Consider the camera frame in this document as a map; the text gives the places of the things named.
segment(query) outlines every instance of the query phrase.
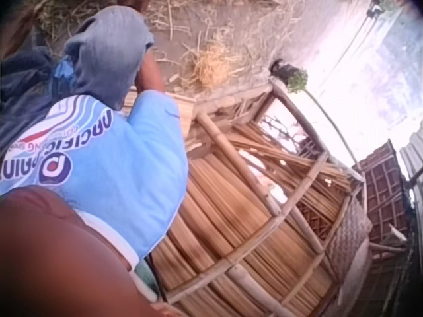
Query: lattice panel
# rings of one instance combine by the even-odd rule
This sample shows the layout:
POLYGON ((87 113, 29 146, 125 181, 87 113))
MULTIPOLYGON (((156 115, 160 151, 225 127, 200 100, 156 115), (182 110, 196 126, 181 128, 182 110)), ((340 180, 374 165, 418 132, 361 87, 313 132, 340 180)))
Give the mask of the lattice panel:
POLYGON ((325 221, 322 217, 318 216, 314 211, 310 210, 301 202, 297 204, 298 209, 303 214, 305 220, 310 224, 313 232, 321 239, 324 240, 332 227, 330 223, 325 221))
POLYGON ((384 144, 360 164, 367 182, 367 214, 373 223, 371 242, 381 243, 391 231, 389 224, 406 234, 401 171, 391 144, 384 144))

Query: bamboo pole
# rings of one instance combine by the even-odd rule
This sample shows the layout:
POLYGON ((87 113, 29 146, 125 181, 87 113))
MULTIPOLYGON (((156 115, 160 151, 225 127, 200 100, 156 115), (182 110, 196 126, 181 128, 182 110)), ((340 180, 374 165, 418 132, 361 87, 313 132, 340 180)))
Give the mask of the bamboo pole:
POLYGON ((295 317, 289 309, 284 308, 276 299, 271 297, 240 264, 234 265, 227 274, 264 308, 273 312, 273 316, 295 317))
POLYGON ((194 291, 206 286, 208 283, 213 281, 216 277, 225 273, 228 269, 239 263, 243 258, 249 255, 258 245, 266 240, 279 226, 283 223, 289 212, 301 199, 304 193, 309 189, 317 175, 321 171, 324 163, 328 158, 328 153, 324 152, 316 160, 315 165, 310 169, 309 173, 302 180, 300 185, 290 195, 288 200, 282 207, 281 213, 275 217, 270 218, 264 225, 262 225, 253 235, 246 239, 236 249, 227 254, 224 258, 221 258, 214 265, 209 267, 206 271, 198 274, 194 278, 181 284, 179 287, 171 290, 168 293, 169 303, 177 302, 186 295, 193 293, 194 291))
POLYGON ((406 251, 405 248, 396 248, 396 247, 393 247, 393 246, 384 246, 382 244, 377 244, 377 243, 372 243, 372 242, 369 243, 369 247, 372 250, 382 251, 382 252, 390 252, 390 253, 395 253, 395 254, 404 253, 406 251))
POLYGON ((274 201, 273 197, 270 196, 267 190, 260 184, 257 177, 251 172, 242 156, 232 146, 226 136, 222 134, 213 120, 210 119, 210 117, 204 111, 199 112, 196 116, 196 119, 209 134, 211 139, 216 143, 216 145, 222 150, 223 154, 231 161, 233 166, 245 179, 255 194, 263 201, 265 206, 269 208, 269 212, 273 216, 278 215, 280 213, 278 204, 274 201))
POLYGON ((408 189, 415 187, 417 180, 421 177, 421 175, 423 175, 423 166, 412 176, 412 178, 410 178, 410 180, 406 183, 406 187, 408 189))
MULTIPOLYGON (((299 290, 306 284, 306 282, 309 280, 310 276, 313 274, 316 267, 319 266, 319 264, 322 262, 323 258, 325 257, 325 254, 319 254, 317 255, 313 261, 311 262, 310 266, 308 267, 307 271, 304 272, 304 274, 300 277, 297 284, 293 287, 293 289, 286 295, 286 297, 282 301, 282 306, 285 306, 298 292, 299 290)), ((275 317, 276 315, 274 313, 271 313, 268 315, 268 317, 275 317)))
MULTIPOLYGON (((279 87, 280 80, 276 79, 274 77, 270 78, 270 83, 273 86, 273 95, 279 99, 279 101, 285 105, 285 107, 288 109, 289 112, 294 116, 294 118, 298 121, 298 123, 302 126, 306 134, 312 139, 312 141, 320 147, 322 151, 329 152, 328 147, 323 143, 322 139, 317 134, 315 128, 311 125, 309 120, 299 111, 298 107, 288 98, 288 96, 282 91, 282 89, 279 87)), ((358 180, 359 182, 363 182, 363 177, 350 168, 349 166, 346 166, 344 163, 340 162, 336 157, 333 155, 330 156, 329 161, 335 165, 337 165, 339 168, 341 168, 343 171, 345 171, 347 174, 351 175, 353 178, 358 180)))
POLYGON ((354 161, 354 164, 357 166, 358 170, 361 172, 362 167, 360 166, 360 162, 356 159, 356 156, 352 152, 350 146, 348 145, 348 142, 345 140, 345 137, 339 130, 338 126, 336 125, 335 121, 332 120, 332 118, 329 116, 329 114, 326 112, 326 110, 322 107, 322 105, 317 101, 317 99, 307 90, 303 90, 308 97, 317 105, 317 107, 320 109, 320 111, 325 115, 326 119, 332 124, 332 127, 335 129, 335 131, 338 133, 339 137, 341 138, 341 141, 343 142, 344 146, 346 147, 347 151, 352 157, 352 160, 354 161))
POLYGON ((310 227, 307 220, 305 220, 297 206, 292 209, 291 215, 304 234, 305 239, 310 243, 312 249, 317 254, 323 253, 325 249, 323 248, 319 238, 317 238, 316 234, 313 232, 313 229, 310 227))
POLYGON ((363 191, 362 191, 362 207, 364 210, 364 215, 367 215, 367 180, 365 178, 365 173, 362 172, 364 178, 363 191))
POLYGON ((323 254, 323 265, 325 269, 328 271, 328 273, 330 274, 330 276, 332 276, 333 279, 337 280, 338 278, 332 268, 332 264, 330 262, 329 257, 325 254, 325 249, 323 248, 321 241, 313 232, 313 229, 310 227, 307 220, 305 220, 303 214, 301 214, 301 211, 297 208, 297 206, 292 209, 291 215, 297 223, 298 227, 301 229, 302 233, 304 234, 305 239, 310 243, 314 252, 316 252, 316 254, 318 255, 323 254))

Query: thatch panel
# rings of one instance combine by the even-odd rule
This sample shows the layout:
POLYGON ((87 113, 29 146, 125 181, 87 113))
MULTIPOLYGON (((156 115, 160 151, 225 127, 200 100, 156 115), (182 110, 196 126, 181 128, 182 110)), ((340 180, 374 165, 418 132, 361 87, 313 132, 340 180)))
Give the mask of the thatch panel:
MULTIPOLYGON (((256 169, 270 183, 281 186, 286 196, 295 191, 315 165, 313 160, 277 147, 257 125, 237 127, 227 139, 236 149, 258 158, 265 167, 255 166, 256 169)), ((254 236, 275 212, 269 212, 266 201, 256 194, 254 184, 250 184, 251 187, 246 184, 245 175, 227 159, 227 153, 223 154, 216 147, 210 150, 212 152, 202 157, 189 159, 185 200, 167 237, 154 251, 165 288, 171 292, 171 302, 178 301, 192 316, 270 316, 270 309, 281 311, 282 307, 296 316, 310 315, 334 281, 322 266, 323 255, 316 254, 310 237, 305 237, 298 219, 292 216, 275 227, 255 249, 249 250, 236 265, 237 269, 225 273, 212 270, 254 236), (248 275, 248 283, 255 281, 256 292, 261 292, 262 300, 253 298, 253 294, 258 293, 250 292, 237 279, 236 271, 248 275), (190 288, 182 286, 194 277, 202 278, 203 274, 217 278, 203 279, 207 282, 201 286, 193 282, 190 288), (266 299, 273 304, 266 304, 266 299)), ((254 166, 248 156, 245 160, 254 166)), ((331 227, 344 198, 350 194, 350 183, 333 164, 321 160, 320 166, 321 173, 309 183, 311 186, 300 203, 331 227)))

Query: wooden plank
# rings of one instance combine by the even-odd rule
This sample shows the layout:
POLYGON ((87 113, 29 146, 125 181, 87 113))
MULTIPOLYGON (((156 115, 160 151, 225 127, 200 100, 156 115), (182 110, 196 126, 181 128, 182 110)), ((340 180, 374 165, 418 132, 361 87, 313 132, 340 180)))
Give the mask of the wooden plank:
POLYGON ((327 158, 327 152, 320 155, 315 165, 310 169, 309 173, 301 181, 300 185, 298 185, 292 195, 290 195, 278 216, 270 218, 252 236, 246 239, 241 245, 227 254, 224 258, 216 262, 213 266, 209 267, 209 269, 183 283, 179 287, 171 290, 168 293, 168 301, 170 303, 177 302, 186 295, 206 286, 216 277, 225 273, 228 269, 239 263, 245 256, 250 254, 258 245, 266 240, 285 221, 289 212, 316 179, 327 158))
POLYGON ((207 114, 211 114, 221 108, 232 107, 236 104, 241 103, 243 100, 254 99, 262 94, 267 94, 271 91, 272 85, 265 84, 257 88, 236 92, 235 94, 232 94, 230 96, 224 96, 205 102, 199 102, 194 109, 194 116, 196 116, 197 113, 201 111, 204 111, 207 114))

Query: dry grass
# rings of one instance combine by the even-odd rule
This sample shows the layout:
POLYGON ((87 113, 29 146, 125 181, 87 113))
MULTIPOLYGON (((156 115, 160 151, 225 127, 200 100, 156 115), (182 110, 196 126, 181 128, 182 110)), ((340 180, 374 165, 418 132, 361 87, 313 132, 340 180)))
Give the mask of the dry grass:
POLYGON ((222 43, 212 43, 204 51, 199 51, 194 66, 194 76, 205 88, 213 88, 227 83, 231 62, 222 43))
POLYGON ((46 0, 38 14, 38 22, 47 41, 54 44, 59 39, 71 37, 86 18, 113 4, 116 0, 46 0))

